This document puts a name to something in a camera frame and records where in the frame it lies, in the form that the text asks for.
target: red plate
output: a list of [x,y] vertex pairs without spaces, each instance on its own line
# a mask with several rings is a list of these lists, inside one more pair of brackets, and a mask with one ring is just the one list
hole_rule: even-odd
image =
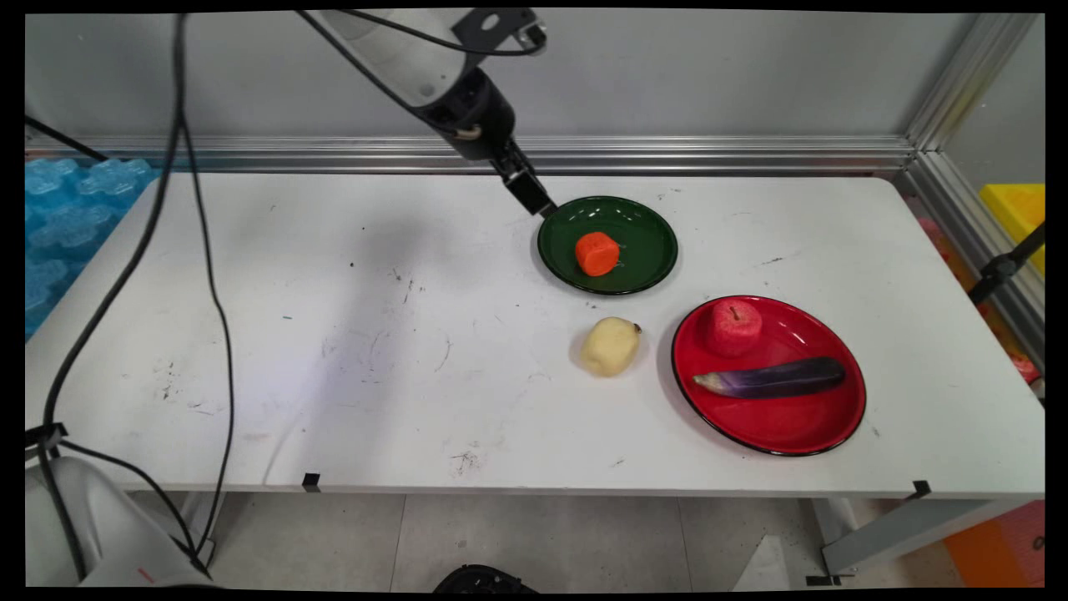
[[[712,306],[737,298],[763,318],[756,348],[736,359],[712,352]],[[779,399],[722,397],[693,382],[709,371],[757,369],[816,357],[834,358],[846,368],[838,386],[816,395]],[[672,369],[686,400],[705,422],[728,439],[772,455],[806,456],[846,442],[864,416],[864,377],[857,360],[833,332],[808,314],[763,296],[724,296],[690,313],[675,332]]]

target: gray wall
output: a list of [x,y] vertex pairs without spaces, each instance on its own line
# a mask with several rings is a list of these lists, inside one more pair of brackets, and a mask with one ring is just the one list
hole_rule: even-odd
[[[898,133],[973,15],[536,9],[549,49],[490,58],[521,135]],[[26,104],[74,135],[161,135],[168,15],[30,15]],[[199,135],[426,135],[288,12],[193,15]]]
[[979,190],[1046,183],[1046,16],[1040,15],[945,146]]

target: white table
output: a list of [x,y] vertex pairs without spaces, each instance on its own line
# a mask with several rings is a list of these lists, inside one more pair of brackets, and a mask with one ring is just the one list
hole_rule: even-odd
[[[904,499],[926,480],[931,493],[901,511],[964,504],[924,526],[936,534],[1045,495],[1043,410],[885,180],[543,179],[559,202],[615,194],[659,211],[678,237],[672,273],[623,297],[567,286],[537,255],[541,219],[491,176],[203,175],[234,343],[225,490],[301,491],[314,473],[325,492]],[[27,345],[27,428],[154,190]],[[72,441],[168,490],[213,489],[225,439],[201,243],[191,179],[175,175],[155,239],[57,410]],[[868,406],[844,445],[763,455],[690,409],[672,336],[696,305],[729,294],[796,305],[851,349]],[[608,316],[639,323],[643,343],[627,373],[597,380],[577,367],[576,347]],[[861,528],[835,544],[876,551],[850,547],[857,560],[842,565],[829,551],[829,564],[864,565],[923,538],[890,524],[893,545]]]

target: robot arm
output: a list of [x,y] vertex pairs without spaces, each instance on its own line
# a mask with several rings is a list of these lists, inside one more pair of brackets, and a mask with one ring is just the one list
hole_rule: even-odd
[[375,9],[360,13],[388,19],[473,51],[446,48],[368,20],[360,13],[313,11],[310,17],[339,50],[365,70],[383,92],[427,123],[469,160],[488,160],[505,187],[532,215],[556,205],[513,138],[516,114],[478,68],[486,53],[508,37],[528,53],[540,53],[545,28],[530,9],[472,9],[452,27],[440,9]]

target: green plate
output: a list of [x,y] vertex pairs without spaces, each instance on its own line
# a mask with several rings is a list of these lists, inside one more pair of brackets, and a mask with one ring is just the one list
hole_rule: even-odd
[[[599,276],[579,267],[575,244],[590,232],[619,243],[619,263]],[[675,232],[655,210],[625,197],[590,195],[560,206],[537,232],[537,251],[554,275],[595,294],[632,294],[668,276],[678,257]]]

